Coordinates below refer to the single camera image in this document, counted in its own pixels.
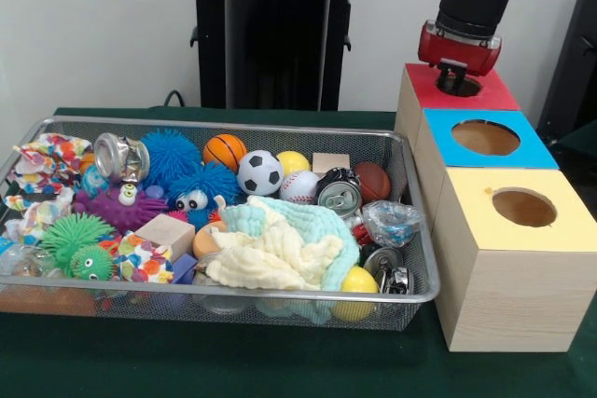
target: plastic bag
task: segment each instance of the plastic bag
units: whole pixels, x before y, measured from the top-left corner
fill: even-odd
[[[363,207],[363,224],[381,246],[402,247],[419,231],[423,214],[411,205],[378,200]]]

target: electrical cable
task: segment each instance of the electrical cable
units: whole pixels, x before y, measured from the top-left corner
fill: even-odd
[[[175,96],[178,98],[178,103],[180,104],[180,107],[185,107],[185,100],[183,100],[183,96],[180,94],[180,92],[178,90],[173,90],[171,91],[167,96],[166,96],[166,101],[164,102],[164,106],[168,106],[170,105],[170,100],[172,99],[172,97]]]

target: green table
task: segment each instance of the green table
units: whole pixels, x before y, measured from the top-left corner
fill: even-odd
[[[389,113],[151,108],[60,115],[391,129]],[[597,305],[568,353],[448,353],[435,306],[403,333],[0,314],[0,396],[597,396]]]

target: metal basket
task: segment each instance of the metal basket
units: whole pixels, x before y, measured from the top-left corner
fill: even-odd
[[[241,124],[130,120],[91,117],[50,117],[37,123],[21,144],[42,132],[59,132],[94,141],[102,132],[140,139],[156,129],[176,129],[199,148],[214,135],[233,132],[249,148],[264,148],[276,154],[296,150],[347,153],[353,164],[372,161],[381,165],[392,180],[392,200],[402,199],[421,210],[423,203],[407,141],[389,131],[320,128],[281,128]],[[14,153],[0,169],[4,181],[19,155]],[[14,212],[0,216],[0,230]],[[224,286],[134,283],[125,281],[80,281],[33,277],[0,277],[0,311],[61,315],[95,315],[129,319],[193,322],[260,323],[401,331],[422,303],[433,300],[439,290],[436,259],[425,223],[415,239],[402,248],[407,268],[414,276],[414,294],[346,294],[330,292],[247,290]],[[367,318],[347,322],[335,317],[313,323],[309,310],[330,305],[344,307],[346,315],[371,309]],[[292,303],[303,317],[292,314],[269,317],[261,309]]]

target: soccer ball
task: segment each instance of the soccer ball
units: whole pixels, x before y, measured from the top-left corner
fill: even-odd
[[[247,195],[268,196],[282,184],[284,168],[269,151],[251,151],[241,159],[236,180]]]

